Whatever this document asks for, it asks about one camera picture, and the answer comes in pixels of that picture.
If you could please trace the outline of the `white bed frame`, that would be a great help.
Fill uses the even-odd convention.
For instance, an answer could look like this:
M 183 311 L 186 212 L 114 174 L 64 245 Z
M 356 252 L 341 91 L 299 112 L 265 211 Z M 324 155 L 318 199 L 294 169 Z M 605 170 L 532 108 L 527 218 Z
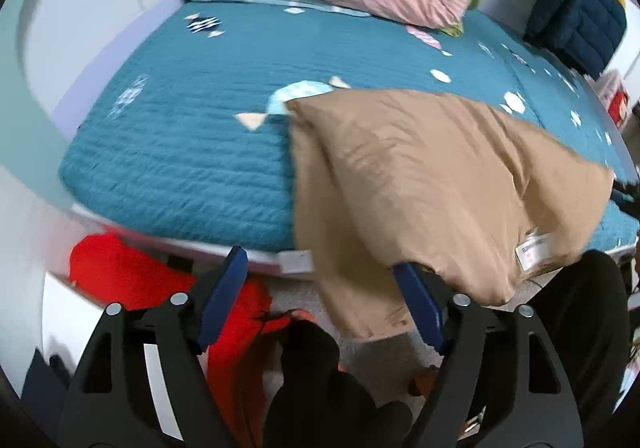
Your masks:
M 119 68 L 183 0 L 1 0 L 1 162 L 45 201 L 82 223 L 190 257 L 232 246 L 148 236 L 77 203 L 58 170 L 79 124 Z M 294 246 L 247 249 L 258 272 L 290 275 L 306 264 Z

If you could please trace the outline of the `navy and yellow cushion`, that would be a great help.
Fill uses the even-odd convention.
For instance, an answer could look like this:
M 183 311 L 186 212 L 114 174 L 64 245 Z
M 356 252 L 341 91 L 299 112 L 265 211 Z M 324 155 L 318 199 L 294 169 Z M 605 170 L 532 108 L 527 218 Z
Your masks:
M 536 0 L 524 40 L 597 79 L 627 29 L 625 0 Z

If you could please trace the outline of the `black garment on floor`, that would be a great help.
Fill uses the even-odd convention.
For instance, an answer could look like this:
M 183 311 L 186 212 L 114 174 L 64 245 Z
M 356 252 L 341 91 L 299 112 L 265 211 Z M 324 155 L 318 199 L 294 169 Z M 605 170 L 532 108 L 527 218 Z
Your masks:
M 340 348 L 312 321 L 295 318 L 278 335 L 283 383 L 272 398 L 265 447 L 399 447 L 412 425 L 403 402 L 378 407 L 340 369 Z

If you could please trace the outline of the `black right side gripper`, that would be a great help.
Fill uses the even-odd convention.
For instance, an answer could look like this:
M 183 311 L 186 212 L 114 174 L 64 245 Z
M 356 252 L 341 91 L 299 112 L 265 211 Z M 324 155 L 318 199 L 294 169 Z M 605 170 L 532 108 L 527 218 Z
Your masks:
M 613 182 L 611 200 L 623 213 L 640 220 L 640 186 L 638 183 Z

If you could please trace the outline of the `tan brown garment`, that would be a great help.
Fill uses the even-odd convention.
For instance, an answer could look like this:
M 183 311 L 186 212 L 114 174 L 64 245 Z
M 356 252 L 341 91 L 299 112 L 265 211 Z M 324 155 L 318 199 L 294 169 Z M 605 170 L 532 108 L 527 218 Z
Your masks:
M 334 326 L 355 340 L 412 329 L 397 264 L 500 306 L 577 260 L 610 201 L 612 169 L 459 95 L 339 90 L 288 112 L 296 245 Z

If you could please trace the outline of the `red garment on floor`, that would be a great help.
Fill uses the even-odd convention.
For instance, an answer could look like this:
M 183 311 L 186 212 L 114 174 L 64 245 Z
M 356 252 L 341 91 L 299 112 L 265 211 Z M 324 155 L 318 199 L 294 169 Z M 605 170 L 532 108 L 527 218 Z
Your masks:
M 70 253 L 70 281 L 104 304 L 146 309 L 178 291 L 189 291 L 196 277 L 176 271 L 114 235 L 90 235 Z M 206 352 L 205 378 L 224 422 L 242 447 L 262 446 L 268 408 L 264 373 L 276 333 L 292 321 L 271 309 L 272 296 L 258 278 L 247 279 L 218 341 Z

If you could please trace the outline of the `teal quilted bedspread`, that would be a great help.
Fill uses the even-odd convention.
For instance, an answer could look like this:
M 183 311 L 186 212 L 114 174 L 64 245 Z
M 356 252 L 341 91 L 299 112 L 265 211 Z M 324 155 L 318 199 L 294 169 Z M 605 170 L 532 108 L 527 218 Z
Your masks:
M 450 92 L 636 176 L 582 78 L 481 12 L 426 43 L 404 25 L 258 3 L 187 3 L 119 68 L 58 175 L 89 211 L 148 236 L 292 249 L 294 169 L 277 91 L 303 82 Z

